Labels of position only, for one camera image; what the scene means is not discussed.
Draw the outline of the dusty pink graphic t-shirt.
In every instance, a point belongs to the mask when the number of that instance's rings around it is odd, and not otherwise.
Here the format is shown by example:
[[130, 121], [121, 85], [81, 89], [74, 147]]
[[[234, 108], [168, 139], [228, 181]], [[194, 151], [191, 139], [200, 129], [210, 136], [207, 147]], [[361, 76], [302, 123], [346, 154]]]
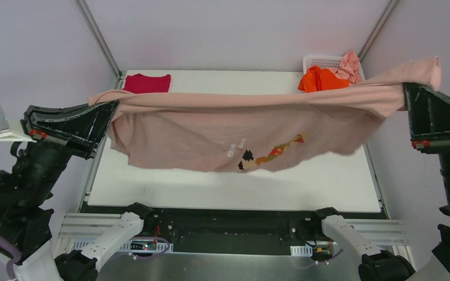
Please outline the dusty pink graphic t-shirt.
[[411, 60], [338, 90], [276, 95], [110, 90], [88, 103], [118, 101], [107, 135], [132, 166], [276, 172], [329, 152], [353, 154], [390, 115], [405, 109], [404, 83], [438, 90], [439, 57]]

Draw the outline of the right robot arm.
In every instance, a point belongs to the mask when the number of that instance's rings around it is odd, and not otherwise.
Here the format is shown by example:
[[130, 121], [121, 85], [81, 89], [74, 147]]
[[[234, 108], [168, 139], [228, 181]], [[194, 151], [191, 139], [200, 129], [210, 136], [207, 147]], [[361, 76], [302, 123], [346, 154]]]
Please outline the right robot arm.
[[411, 146], [439, 162], [446, 202], [438, 210], [447, 217], [439, 223], [439, 240], [429, 261], [414, 269], [405, 257], [373, 244], [358, 233], [333, 207], [316, 210], [308, 222], [314, 241], [335, 242], [341, 253], [351, 257], [359, 280], [450, 280], [450, 96], [419, 83], [404, 83]]

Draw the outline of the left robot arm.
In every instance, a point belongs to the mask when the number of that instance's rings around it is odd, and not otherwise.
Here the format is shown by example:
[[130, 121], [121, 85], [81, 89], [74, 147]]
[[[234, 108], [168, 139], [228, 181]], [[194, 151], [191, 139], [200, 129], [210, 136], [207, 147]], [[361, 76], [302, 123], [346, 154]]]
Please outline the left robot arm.
[[118, 101], [68, 108], [30, 106], [13, 132], [11, 172], [0, 170], [0, 259], [10, 280], [96, 280], [129, 239], [150, 236], [153, 210], [129, 205], [120, 219], [79, 250], [52, 255], [49, 227], [54, 213], [42, 204], [73, 156], [92, 159]]

